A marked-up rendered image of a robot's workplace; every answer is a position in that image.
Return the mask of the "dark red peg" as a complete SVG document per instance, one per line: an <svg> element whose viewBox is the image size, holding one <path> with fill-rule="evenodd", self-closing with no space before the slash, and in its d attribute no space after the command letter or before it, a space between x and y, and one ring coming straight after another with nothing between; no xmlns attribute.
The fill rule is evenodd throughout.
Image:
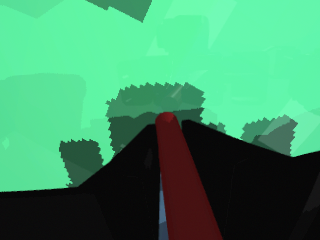
<svg viewBox="0 0 320 240"><path fill-rule="evenodd" d="M169 240L223 240L175 113L155 124Z"/></svg>

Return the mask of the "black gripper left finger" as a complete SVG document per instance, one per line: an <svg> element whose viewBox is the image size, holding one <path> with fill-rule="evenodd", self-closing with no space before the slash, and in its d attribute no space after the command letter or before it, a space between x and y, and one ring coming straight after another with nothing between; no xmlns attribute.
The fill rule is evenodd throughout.
<svg viewBox="0 0 320 240"><path fill-rule="evenodd" d="M0 240L159 240L156 124L79 187L0 192Z"/></svg>

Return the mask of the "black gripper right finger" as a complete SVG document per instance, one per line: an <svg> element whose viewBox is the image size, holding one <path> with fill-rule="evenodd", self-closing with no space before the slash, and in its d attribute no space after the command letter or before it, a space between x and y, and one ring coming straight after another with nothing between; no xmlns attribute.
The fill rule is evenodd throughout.
<svg viewBox="0 0 320 240"><path fill-rule="evenodd" d="M303 240L320 209L320 151L287 156L191 119L185 141L223 240Z"/></svg>

